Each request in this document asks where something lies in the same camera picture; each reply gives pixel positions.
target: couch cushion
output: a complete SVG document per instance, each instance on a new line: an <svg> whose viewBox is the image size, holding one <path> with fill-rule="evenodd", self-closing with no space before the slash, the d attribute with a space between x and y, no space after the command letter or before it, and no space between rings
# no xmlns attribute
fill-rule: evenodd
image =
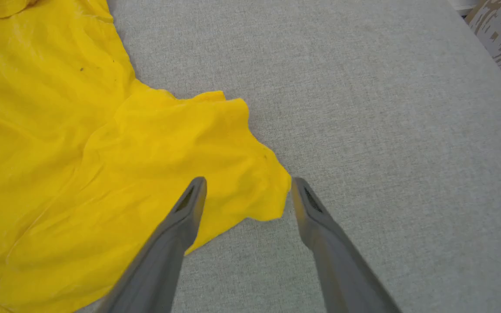
<svg viewBox="0 0 501 313"><path fill-rule="evenodd" d="M110 7L144 83L245 99L404 312L501 312L501 72L446 0ZM324 312L291 202L185 258L174 312Z"/></svg>

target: gray upholstery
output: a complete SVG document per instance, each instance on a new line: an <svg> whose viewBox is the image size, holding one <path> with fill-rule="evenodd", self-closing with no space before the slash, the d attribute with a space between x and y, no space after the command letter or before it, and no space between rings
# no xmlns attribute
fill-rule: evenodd
<svg viewBox="0 0 501 313"><path fill-rule="evenodd" d="M501 312L501 72L446 0L110 7L144 83L245 99L405 313ZM185 258L174 312L324 312L291 202Z"/></svg>

